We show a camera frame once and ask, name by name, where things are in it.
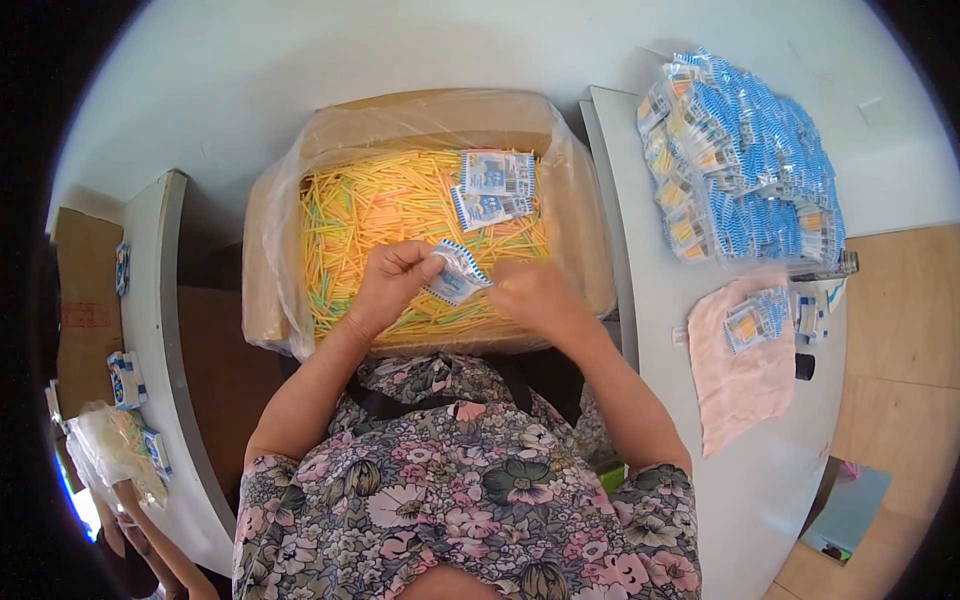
open cardboard box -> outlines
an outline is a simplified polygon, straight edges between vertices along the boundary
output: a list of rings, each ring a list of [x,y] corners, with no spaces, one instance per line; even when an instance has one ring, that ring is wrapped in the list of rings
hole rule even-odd
[[[318,110],[290,153],[251,190],[244,226],[243,329],[251,344],[313,350],[303,287],[300,181],[385,150],[500,148],[540,158],[542,219],[551,256],[597,315],[616,302],[606,221],[593,160],[557,110],[531,92],[440,89],[403,92]],[[510,326],[484,327],[466,339],[377,345],[380,355],[443,350],[479,354],[541,348],[543,342]]]

cardboard box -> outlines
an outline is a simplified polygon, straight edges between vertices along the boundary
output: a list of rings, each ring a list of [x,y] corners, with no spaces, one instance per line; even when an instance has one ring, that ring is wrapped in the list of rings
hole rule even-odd
[[[107,357],[123,350],[116,248],[120,226],[61,208],[54,225],[60,268],[57,403],[70,420],[95,400],[113,404]]]
[[[309,170],[323,170],[382,155],[384,150],[449,150],[500,148],[533,152],[540,163],[542,218],[550,253],[596,314],[615,302],[612,261],[607,242],[600,190],[593,160],[570,133],[557,110],[538,94],[489,89],[441,89],[389,94],[317,111],[294,149],[268,169],[251,190],[244,226],[243,329],[247,341],[283,348],[293,341],[291,316],[308,323],[303,291],[299,219],[286,219],[276,231],[278,205],[299,201],[299,184]],[[285,181],[285,187],[275,185]],[[299,281],[279,280],[264,247],[264,236],[282,236],[277,258]],[[278,289],[287,293],[281,302]],[[524,351],[542,342],[496,326],[473,333],[469,340],[438,344],[374,345],[380,354]]]

white table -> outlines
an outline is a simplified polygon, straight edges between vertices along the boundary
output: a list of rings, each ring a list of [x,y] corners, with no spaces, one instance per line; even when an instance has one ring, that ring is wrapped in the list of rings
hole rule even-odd
[[[120,300],[124,346],[136,350],[149,401],[144,421],[163,436],[170,468],[166,511],[150,518],[194,563],[229,577],[236,518],[197,427],[180,355],[177,246],[186,177],[170,172],[124,210],[130,291]]]
[[[716,264],[683,264],[667,248],[634,121],[640,98],[598,87],[581,103],[612,238],[623,353],[660,398],[693,456],[704,597],[759,599],[797,541],[827,463],[846,361],[847,312],[790,407],[703,460],[703,429],[686,347],[672,330],[693,305],[733,280]]]

towel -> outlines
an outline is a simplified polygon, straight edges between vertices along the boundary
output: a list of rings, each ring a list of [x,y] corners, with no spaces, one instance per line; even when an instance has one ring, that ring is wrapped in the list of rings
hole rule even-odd
[[[796,374],[793,326],[776,340],[734,356],[724,337],[727,311],[747,294],[786,285],[784,269],[763,268],[697,302],[687,318],[690,365],[704,427],[704,458],[755,423],[779,417],[793,399]]]

floral dress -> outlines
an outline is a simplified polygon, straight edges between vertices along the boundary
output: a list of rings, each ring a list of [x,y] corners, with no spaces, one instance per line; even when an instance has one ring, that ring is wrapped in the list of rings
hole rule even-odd
[[[437,564],[507,598],[700,597],[686,474],[632,471],[607,495],[536,393],[518,410],[482,360],[366,362],[361,383],[440,408],[372,421],[346,395],[302,461],[255,459],[241,484],[235,598],[393,598]]]

